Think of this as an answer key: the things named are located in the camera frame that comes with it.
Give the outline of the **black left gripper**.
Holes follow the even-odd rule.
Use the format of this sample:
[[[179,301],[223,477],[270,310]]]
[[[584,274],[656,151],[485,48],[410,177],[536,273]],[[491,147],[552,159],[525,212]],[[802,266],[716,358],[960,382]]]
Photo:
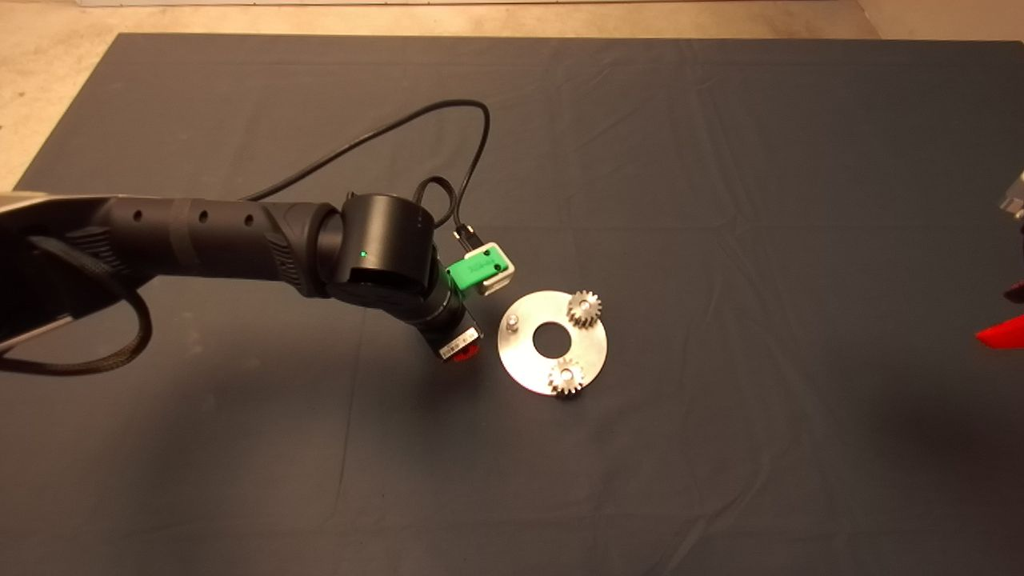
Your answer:
[[[463,316],[457,323],[432,330],[432,349],[438,358],[450,358],[454,363],[462,363],[478,354],[482,337],[482,329],[475,318]]]

